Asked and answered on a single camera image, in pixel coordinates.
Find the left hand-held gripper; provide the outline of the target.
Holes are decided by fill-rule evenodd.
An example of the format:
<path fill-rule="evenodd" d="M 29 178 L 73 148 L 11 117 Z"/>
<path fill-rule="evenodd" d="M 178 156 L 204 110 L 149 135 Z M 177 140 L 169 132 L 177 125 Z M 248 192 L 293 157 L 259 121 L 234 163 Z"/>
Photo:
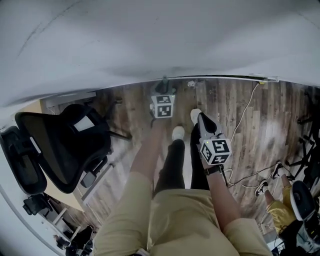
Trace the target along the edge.
<path fill-rule="evenodd" d="M 171 118 L 174 112 L 176 88 L 171 84 L 166 84 L 160 81 L 155 86 L 157 94 L 167 95 L 153 95 L 151 97 L 150 110 L 156 119 Z"/>

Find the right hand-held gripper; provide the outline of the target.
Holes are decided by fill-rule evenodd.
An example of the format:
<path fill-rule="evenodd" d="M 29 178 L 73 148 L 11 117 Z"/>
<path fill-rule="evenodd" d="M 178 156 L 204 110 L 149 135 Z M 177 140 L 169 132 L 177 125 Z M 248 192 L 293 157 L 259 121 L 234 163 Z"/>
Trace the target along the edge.
<path fill-rule="evenodd" d="M 203 112 L 197 117 L 200 133 L 200 157 L 209 165 L 223 165 L 231 155 L 230 139 L 222 133 L 219 123 L 214 122 Z"/>

